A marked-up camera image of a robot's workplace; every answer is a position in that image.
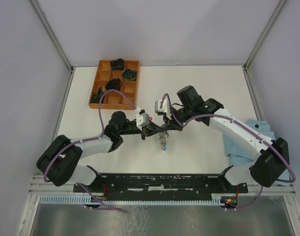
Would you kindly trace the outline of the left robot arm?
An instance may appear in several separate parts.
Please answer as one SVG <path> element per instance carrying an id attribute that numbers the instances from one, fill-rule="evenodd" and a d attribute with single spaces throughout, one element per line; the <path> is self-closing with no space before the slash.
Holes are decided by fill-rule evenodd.
<path id="1" fill-rule="evenodd" d="M 45 181 L 57 187 L 68 182 L 80 183 L 95 192 L 101 187 L 99 174 L 90 166 L 80 166 L 80 159 L 116 150 L 123 143 L 123 135 L 140 134 L 144 140 L 162 131 L 163 128 L 154 124 L 144 111 L 134 120 L 128 120 L 124 112 L 117 111 L 112 114 L 102 134 L 85 139 L 57 136 L 38 159 L 36 167 L 43 173 Z"/>

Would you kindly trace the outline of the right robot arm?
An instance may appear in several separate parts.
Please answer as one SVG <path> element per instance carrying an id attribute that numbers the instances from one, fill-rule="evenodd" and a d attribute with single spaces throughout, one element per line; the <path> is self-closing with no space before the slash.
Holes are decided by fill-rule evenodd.
<path id="1" fill-rule="evenodd" d="M 241 166 L 231 166 L 218 180 L 223 192 L 230 192 L 241 183 L 257 183 L 271 187 L 276 181 L 293 183 L 296 176 L 290 167 L 288 143 L 265 136 L 234 117 L 224 106 L 213 98 L 204 100 L 193 86 L 186 86 L 177 93 L 181 108 L 172 107 L 169 95 L 156 101 L 155 110 L 164 115 L 170 125 L 182 130 L 191 121 L 202 122 L 227 135 L 243 146 L 253 160 Z"/>

